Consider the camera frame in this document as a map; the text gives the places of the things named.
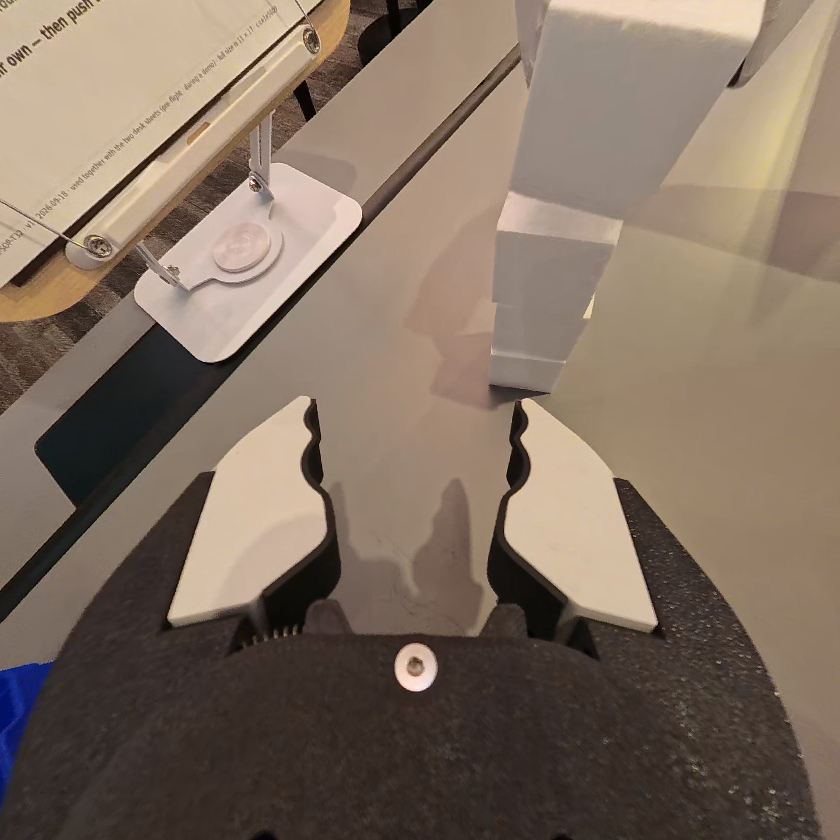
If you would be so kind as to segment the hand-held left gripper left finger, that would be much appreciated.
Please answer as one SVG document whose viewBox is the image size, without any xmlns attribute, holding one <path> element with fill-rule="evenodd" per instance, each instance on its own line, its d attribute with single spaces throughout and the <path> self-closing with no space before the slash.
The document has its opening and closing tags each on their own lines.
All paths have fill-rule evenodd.
<svg viewBox="0 0 840 840">
<path fill-rule="evenodd" d="M 333 504 L 323 488 L 318 406 L 292 400 L 217 463 L 167 622 L 244 616 L 255 637 L 302 631 L 340 580 Z"/>
</svg>

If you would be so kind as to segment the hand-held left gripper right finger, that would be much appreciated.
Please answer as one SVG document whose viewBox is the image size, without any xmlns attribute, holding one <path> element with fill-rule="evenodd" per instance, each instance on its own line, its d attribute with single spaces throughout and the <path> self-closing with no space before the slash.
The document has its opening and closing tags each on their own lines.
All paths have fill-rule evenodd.
<svg viewBox="0 0 840 840">
<path fill-rule="evenodd" d="M 564 644 L 583 622 L 651 637 L 654 599 L 613 472 L 531 398 L 514 404 L 509 446 L 487 560 L 498 605 L 540 642 Z"/>
</svg>

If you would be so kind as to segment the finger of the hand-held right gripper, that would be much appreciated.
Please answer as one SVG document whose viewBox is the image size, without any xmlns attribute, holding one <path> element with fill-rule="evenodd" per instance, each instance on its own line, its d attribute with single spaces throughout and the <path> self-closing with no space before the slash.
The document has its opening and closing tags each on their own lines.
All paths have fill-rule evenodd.
<svg viewBox="0 0 840 840">
<path fill-rule="evenodd" d="M 515 1 L 520 62 L 526 85 L 530 86 L 539 49 L 548 1 Z"/>
<path fill-rule="evenodd" d="M 729 88 L 745 86 L 767 62 L 791 30 L 791 2 L 767 1 L 762 24 L 749 53 L 728 83 Z"/>
</svg>

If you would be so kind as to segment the white foam cube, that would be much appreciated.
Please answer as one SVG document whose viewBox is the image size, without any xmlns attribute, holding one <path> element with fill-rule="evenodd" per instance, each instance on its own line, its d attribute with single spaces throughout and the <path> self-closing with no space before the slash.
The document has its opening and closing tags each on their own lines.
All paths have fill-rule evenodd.
<svg viewBox="0 0 840 840">
<path fill-rule="evenodd" d="M 657 191 L 758 37 L 765 2 L 549 2 L 513 192 L 625 218 Z"/>
<path fill-rule="evenodd" d="M 621 218 L 510 191 L 497 222 L 492 300 L 514 308 L 580 306 L 595 290 Z"/>
<path fill-rule="evenodd" d="M 492 351 L 547 361 L 567 361 L 589 324 L 594 300 L 582 313 L 496 306 Z"/>
<path fill-rule="evenodd" d="M 533 358 L 490 350 L 488 382 L 492 386 L 551 393 L 564 369 L 564 360 Z"/>
</svg>

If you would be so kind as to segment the wooden board document stand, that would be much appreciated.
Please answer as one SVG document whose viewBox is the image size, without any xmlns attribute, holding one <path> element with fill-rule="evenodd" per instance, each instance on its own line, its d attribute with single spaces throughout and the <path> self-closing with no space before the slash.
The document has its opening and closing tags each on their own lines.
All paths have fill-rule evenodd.
<svg viewBox="0 0 840 840">
<path fill-rule="evenodd" d="M 336 50 L 349 14 L 350 2 L 320 2 L 303 32 L 314 62 L 259 102 L 118 254 L 99 236 L 70 239 L 24 284 L 2 286 L 2 323 L 66 311 L 134 252 L 145 313 L 199 361 L 239 350 L 361 223 L 353 199 L 271 161 L 272 113 Z"/>
</svg>

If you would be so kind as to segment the blue plastic bin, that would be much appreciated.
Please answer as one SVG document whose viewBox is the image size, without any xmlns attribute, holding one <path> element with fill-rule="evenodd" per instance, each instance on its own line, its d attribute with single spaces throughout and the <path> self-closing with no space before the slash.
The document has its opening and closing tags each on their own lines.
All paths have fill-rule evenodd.
<svg viewBox="0 0 840 840">
<path fill-rule="evenodd" d="M 19 743 L 53 663 L 1 671 L 1 797 L 11 778 Z"/>
</svg>

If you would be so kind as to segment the printed instruction sheet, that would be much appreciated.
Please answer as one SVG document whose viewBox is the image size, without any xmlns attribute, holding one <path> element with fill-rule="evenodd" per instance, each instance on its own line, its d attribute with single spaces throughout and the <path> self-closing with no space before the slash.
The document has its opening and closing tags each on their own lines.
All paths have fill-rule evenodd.
<svg viewBox="0 0 840 840">
<path fill-rule="evenodd" d="M 314 62 L 319 5 L 2 2 L 2 286 L 70 239 L 118 254 Z"/>
</svg>

